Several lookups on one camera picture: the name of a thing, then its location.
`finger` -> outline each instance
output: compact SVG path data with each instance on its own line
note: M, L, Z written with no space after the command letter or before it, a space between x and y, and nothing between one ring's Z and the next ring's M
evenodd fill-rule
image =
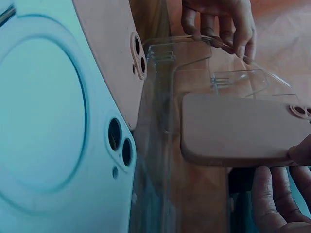
M211 41L213 47L219 48L222 45L221 39L214 31L215 16L209 14L201 14L201 34L214 38Z
M238 4L230 8L232 19L236 27L233 36L233 45L238 57L243 58L246 45L253 36L252 23L253 15L249 1L239 1Z
M184 29L184 32L188 35L193 35L193 38L195 40L200 40L201 39L200 30L198 30L194 25L195 16L196 16L195 10L183 6L181 25Z
M294 166L290 168L290 173L309 211L311 211L311 171L307 166Z
M310 233L311 225L306 222L293 222L285 225L279 233Z
M272 175L269 168L265 166L255 171L252 202L255 222L260 232L275 232L286 224L285 219L276 210L273 201Z
M215 16L201 14L201 34L207 36L216 36L214 32Z
M273 196L276 209L287 222L309 222L311 220L304 216L292 197L290 181L285 167L271 169L273 178Z
M290 148L288 155L300 165L311 165L311 134L298 146Z
M230 16L221 16L219 19L219 37L222 41L229 45L233 46L233 27L232 27L232 18Z
M246 63L251 63L255 59L256 55L256 39L257 39L257 33L256 28L252 27L253 36L252 38L247 42L245 47L245 56L250 59L250 62L248 62L246 59Z

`fingernail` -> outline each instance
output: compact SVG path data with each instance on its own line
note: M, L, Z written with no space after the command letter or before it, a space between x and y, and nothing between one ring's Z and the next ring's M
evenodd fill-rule
M240 46L238 50L238 57L243 58L245 55L245 46Z

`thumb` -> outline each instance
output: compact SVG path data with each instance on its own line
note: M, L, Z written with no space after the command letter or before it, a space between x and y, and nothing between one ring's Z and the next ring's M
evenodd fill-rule
M299 145L288 150L289 157L302 166L311 165L311 134L307 136Z

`transparent plastic box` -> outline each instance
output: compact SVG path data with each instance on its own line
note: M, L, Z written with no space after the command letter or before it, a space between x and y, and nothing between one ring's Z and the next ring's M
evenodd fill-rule
M276 74L247 65L225 52L228 46L215 43L210 37L194 41L182 36L144 44L148 75L134 131L138 161L130 232L229 232L227 169L192 165L181 156L179 106L184 94L299 104Z

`circular embossed pattern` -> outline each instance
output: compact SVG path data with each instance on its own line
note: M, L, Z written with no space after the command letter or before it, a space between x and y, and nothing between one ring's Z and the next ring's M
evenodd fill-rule
M28 189L64 183L81 156L86 115L63 50L39 38L15 47L0 64L0 109L0 166Z

